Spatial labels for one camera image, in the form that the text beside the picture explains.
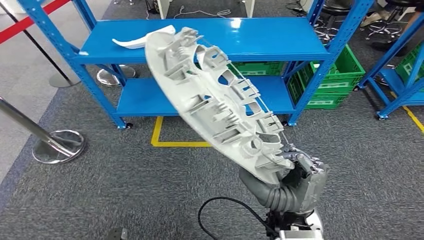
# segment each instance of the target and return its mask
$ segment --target white wall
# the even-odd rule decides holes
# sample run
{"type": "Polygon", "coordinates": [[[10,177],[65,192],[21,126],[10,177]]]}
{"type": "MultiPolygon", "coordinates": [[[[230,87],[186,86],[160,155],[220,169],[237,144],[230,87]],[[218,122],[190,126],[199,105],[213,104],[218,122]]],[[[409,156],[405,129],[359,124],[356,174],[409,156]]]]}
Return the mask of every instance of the white wall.
{"type": "MultiPolygon", "coordinates": [[[[21,5],[16,0],[0,0],[0,3],[2,3],[9,12],[12,14],[24,14],[25,11],[21,7],[21,5]]],[[[5,12],[0,9],[0,14],[4,14],[5,12]]]]}

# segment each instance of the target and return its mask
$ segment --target red barrier rope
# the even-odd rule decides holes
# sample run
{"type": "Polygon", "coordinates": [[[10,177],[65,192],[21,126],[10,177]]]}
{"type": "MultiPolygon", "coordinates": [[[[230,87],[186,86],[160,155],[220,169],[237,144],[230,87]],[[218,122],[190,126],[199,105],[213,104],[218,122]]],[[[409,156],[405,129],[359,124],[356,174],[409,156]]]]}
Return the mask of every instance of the red barrier rope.
{"type": "MultiPolygon", "coordinates": [[[[42,9],[44,10],[46,14],[51,14],[52,12],[62,7],[69,1],[71,0],[54,0],[51,3],[47,4],[45,7],[43,7],[42,9]]],[[[20,20],[19,22],[1,31],[0,44],[9,40],[10,38],[22,32],[23,30],[29,28],[33,24],[34,24],[33,20],[29,16],[27,16],[24,19],[20,20]]]]}

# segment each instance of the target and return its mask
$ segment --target black cable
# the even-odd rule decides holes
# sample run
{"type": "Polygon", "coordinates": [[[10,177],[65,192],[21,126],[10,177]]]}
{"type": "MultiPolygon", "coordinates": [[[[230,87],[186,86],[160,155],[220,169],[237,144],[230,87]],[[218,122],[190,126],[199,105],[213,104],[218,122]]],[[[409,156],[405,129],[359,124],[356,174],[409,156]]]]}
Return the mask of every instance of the black cable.
{"type": "Polygon", "coordinates": [[[286,3],[285,8],[291,10],[291,14],[295,15],[296,17],[304,17],[307,14],[307,12],[303,9],[304,6],[301,4],[300,0],[286,3]]]}
{"type": "MultiPolygon", "coordinates": [[[[13,16],[11,12],[0,2],[0,8],[3,9],[3,11],[11,18],[15,23],[19,22],[19,20],[13,16]]],[[[62,75],[62,77],[69,83],[69,85],[72,85],[71,80],[69,80],[68,76],[60,69],[60,67],[53,61],[53,59],[47,54],[47,52],[40,46],[40,44],[33,38],[33,36],[24,29],[22,31],[28,38],[31,40],[31,42],[38,48],[38,50],[44,55],[44,57],[53,65],[53,67],[62,75]]]]}
{"type": "Polygon", "coordinates": [[[228,201],[231,201],[231,202],[234,202],[234,203],[237,203],[237,204],[240,204],[240,205],[242,205],[243,207],[245,207],[247,210],[249,210],[249,212],[251,213],[251,214],[253,214],[253,216],[270,232],[270,233],[272,233],[273,235],[274,235],[274,237],[275,238],[277,238],[278,236],[279,236],[279,234],[274,230],[274,229],[272,229],[270,226],[268,226],[268,224],[255,212],[255,211],[253,211],[253,209],[250,207],[250,206],[248,206],[246,203],[244,203],[244,202],[242,202],[242,201],[239,201],[239,200],[237,200],[237,199],[234,199],[234,198],[231,198],[231,197],[227,197],[227,196],[217,196],[217,197],[212,197],[212,198],[210,198],[210,199],[208,199],[207,201],[205,201],[203,204],[202,204],[202,206],[200,207],[200,209],[199,209],[199,211],[198,211],[198,213],[197,213],[197,222],[198,222],[198,224],[199,224],[199,226],[200,226],[200,228],[206,233],[206,234],[208,234],[212,239],[214,239],[214,240],[218,240],[218,238],[215,236],[215,235],[213,235],[210,231],[208,231],[208,230],[206,230],[206,228],[203,226],[203,224],[202,224],[202,221],[201,221],[201,215],[202,215],[202,210],[203,210],[203,208],[208,204],[208,203],[210,203],[210,202],[212,202],[212,201],[214,201],[214,200],[220,200],[220,199],[223,199],[223,200],[228,200],[228,201]]]}

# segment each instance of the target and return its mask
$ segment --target yellow floor tape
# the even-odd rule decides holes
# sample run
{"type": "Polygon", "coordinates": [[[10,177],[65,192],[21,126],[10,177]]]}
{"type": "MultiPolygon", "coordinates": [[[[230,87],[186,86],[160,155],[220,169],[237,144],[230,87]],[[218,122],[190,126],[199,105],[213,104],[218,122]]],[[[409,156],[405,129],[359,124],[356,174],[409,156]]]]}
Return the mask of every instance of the yellow floor tape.
{"type": "MultiPolygon", "coordinates": [[[[390,94],[394,98],[397,97],[396,94],[392,91],[390,92],[390,94]]],[[[418,120],[418,118],[414,115],[414,113],[407,106],[402,106],[402,108],[406,111],[406,113],[412,119],[412,121],[418,126],[418,128],[421,130],[421,133],[424,134],[424,125],[420,122],[420,120],[418,120]]]]}
{"type": "Polygon", "coordinates": [[[206,141],[159,141],[161,135],[162,123],[164,121],[163,116],[156,118],[154,124],[153,134],[151,135],[151,145],[153,147],[167,147],[167,148],[198,148],[198,147],[210,147],[211,145],[206,141]]]}

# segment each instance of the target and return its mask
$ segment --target stanchion post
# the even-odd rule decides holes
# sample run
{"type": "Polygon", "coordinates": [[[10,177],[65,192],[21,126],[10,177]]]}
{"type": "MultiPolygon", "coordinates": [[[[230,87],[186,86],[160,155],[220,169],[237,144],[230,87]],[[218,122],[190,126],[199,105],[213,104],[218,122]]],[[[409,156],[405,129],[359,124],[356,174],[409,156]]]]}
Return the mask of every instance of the stanchion post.
{"type": "Polygon", "coordinates": [[[41,163],[58,164],[68,162],[78,157],[86,146],[86,141],[79,132],[58,130],[48,133],[1,96],[0,112],[5,113],[12,120],[38,137],[32,155],[41,163]]]}

